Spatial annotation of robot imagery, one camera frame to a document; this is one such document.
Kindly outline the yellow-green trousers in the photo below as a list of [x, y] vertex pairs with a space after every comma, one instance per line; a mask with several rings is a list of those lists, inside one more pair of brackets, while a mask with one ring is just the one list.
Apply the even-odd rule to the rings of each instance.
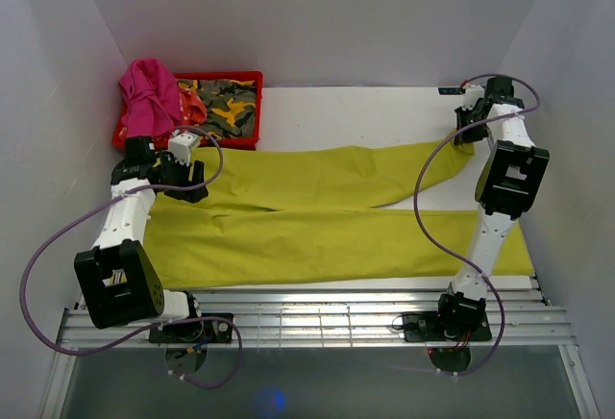
[[219, 176], [189, 204], [160, 196], [144, 249], [164, 287], [321, 283], [452, 276], [471, 241], [473, 209], [400, 209], [448, 182], [475, 149], [437, 141], [307, 152], [204, 147]]

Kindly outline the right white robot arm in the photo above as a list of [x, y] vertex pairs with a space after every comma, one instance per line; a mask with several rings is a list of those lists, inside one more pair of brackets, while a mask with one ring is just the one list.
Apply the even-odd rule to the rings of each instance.
[[482, 78], [483, 86], [470, 80], [462, 84], [463, 102], [455, 109], [454, 145], [486, 138], [491, 142], [475, 189], [478, 220], [467, 253], [470, 262], [455, 274], [433, 316], [436, 332], [449, 340], [468, 341], [474, 333], [488, 330], [486, 281], [506, 237], [533, 205], [550, 160], [549, 151], [529, 137], [526, 107], [515, 95], [517, 81], [505, 75]]

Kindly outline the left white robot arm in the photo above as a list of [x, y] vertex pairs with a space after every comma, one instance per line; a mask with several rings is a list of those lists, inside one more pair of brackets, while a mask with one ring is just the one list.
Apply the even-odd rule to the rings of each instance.
[[172, 137], [165, 151], [149, 136], [130, 137], [125, 156], [111, 172], [111, 196], [118, 200], [107, 214], [92, 248], [76, 255], [74, 268], [86, 307], [98, 329], [140, 320], [170, 321], [182, 341], [203, 332], [204, 319], [193, 297], [165, 289], [143, 247], [146, 224], [157, 194], [166, 185], [179, 187], [169, 196], [195, 204], [208, 196], [205, 165], [192, 162], [201, 138], [192, 133]]

